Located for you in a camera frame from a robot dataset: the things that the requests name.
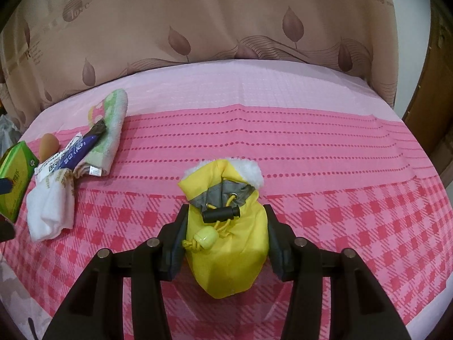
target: brown curtain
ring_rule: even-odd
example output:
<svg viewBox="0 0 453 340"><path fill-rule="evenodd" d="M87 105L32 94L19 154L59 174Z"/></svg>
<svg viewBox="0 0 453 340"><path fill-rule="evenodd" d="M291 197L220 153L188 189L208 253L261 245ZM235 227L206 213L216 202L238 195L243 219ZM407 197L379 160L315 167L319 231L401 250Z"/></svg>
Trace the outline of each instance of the brown curtain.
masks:
<svg viewBox="0 0 453 340"><path fill-rule="evenodd" d="M115 78L233 58L323 65L393 106L393 2L23 0L0 35L0 99L24 130L44 108Z"/></svg>

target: white wall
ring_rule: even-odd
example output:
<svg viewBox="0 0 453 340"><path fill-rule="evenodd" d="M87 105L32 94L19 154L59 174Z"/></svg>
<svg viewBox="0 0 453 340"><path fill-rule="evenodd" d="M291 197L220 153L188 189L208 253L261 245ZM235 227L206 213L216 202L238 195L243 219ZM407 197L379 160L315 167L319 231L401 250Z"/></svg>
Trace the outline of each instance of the white wall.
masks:
<svg viewBox="0 0 453 340"><path fill-rule="evenodd" d="M453 205L453 182L451 182L445 190L447 191L450 203Z"/></svg>
<svg viewBox="0 0 453 340"><path fill-rule="evenodd" d="M393 0L399 69L395 112L401 118L417 87L430 37L430 0Z"/></svg>

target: towel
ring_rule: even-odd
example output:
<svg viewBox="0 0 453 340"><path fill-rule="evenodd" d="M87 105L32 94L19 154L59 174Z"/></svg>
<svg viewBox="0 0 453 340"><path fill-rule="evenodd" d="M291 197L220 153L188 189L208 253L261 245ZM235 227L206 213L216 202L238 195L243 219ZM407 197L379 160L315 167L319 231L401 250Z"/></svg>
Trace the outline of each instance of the towel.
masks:
<svg viewBox="0 0 453 340"><path fill-rule="evenodd" d="M31 240L54 239L74 225L74 179L69 169L53 171L27 195Z"/></svg>
<svg viewBox="0 0 453 340"><path fill-rule="evenodd" d="M126 111L127 93L123 89L114 90L103 101L89 110L89 125L92 127L103 118L107 132L74 169L74 177L80 178L86 173L95 176L105 176L110 173L113 159L118 150L119 136Z"/></svg>

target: white cloth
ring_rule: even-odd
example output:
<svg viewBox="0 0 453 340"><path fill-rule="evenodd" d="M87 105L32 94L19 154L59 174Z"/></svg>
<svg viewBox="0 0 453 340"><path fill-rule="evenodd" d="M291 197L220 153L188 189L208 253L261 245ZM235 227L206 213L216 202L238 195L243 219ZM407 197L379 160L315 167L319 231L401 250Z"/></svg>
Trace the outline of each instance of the white cloth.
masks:
<svg viewBox="0 0 453 340"><path fill-rule="evenodd" d="M69 169L55 170L27 196L27 223L32 241L54 239L74 225L74 178Z"/></svg>

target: green box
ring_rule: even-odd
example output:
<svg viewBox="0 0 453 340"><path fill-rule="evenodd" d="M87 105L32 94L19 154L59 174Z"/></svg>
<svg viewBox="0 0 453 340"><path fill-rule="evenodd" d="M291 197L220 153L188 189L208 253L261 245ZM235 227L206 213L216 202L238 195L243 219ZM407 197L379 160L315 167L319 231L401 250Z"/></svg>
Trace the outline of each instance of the green box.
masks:
<svg viewBox="0 0 453 340"><path fill-rule="evenodd" d="M0 213L15 223L38 159L22 141L6 151L0 163L0 178L9 178L13 182L11 192L0 195Z"/></svg>

